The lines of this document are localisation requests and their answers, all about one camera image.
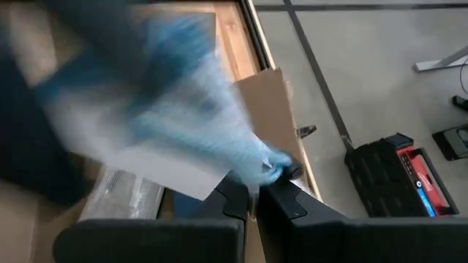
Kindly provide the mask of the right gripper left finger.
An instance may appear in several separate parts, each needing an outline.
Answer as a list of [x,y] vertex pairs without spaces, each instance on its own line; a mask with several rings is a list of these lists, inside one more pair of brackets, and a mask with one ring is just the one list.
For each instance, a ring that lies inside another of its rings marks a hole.
[[228,173],[204,201],[175,198],[173,219],[87,219],[53,243],[63,263],[230,263],[244,260],[247,188]]

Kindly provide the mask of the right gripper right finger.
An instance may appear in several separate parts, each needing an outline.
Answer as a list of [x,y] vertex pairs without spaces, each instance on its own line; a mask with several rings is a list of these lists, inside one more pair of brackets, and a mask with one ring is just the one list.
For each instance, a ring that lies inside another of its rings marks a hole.
[[287,175],[263,186],[257,222],[267,262],[467,262],[467,219],[348,218]]

